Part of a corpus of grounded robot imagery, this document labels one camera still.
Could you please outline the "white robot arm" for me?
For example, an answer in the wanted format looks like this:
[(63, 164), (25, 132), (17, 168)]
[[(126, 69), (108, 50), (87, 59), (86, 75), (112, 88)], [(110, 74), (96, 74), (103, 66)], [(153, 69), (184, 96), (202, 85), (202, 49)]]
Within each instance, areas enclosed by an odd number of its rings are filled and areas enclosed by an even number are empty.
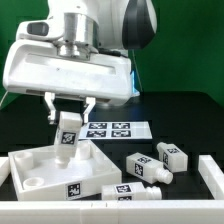
[(24, 21), (3, 71), (9, 92), (41, 95), (56, 121), (56, 98), (120, 106), (133, 95), (129, 50), (153, 39), (152, 0), (48, 0), (44, 20)]

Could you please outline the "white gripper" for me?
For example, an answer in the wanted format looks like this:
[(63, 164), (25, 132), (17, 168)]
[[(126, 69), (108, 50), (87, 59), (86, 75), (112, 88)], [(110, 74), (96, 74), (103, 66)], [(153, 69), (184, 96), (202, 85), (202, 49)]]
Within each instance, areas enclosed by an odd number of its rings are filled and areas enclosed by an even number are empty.
[(44, 96), (50, 124), (56, 122), (55, 97), (85, 100), (86, 124), (96, 101), (122, 105), (131, 98), (131, 61), (99, 52), (94, 20), (26, 21), (8, 51), (3, 86)]

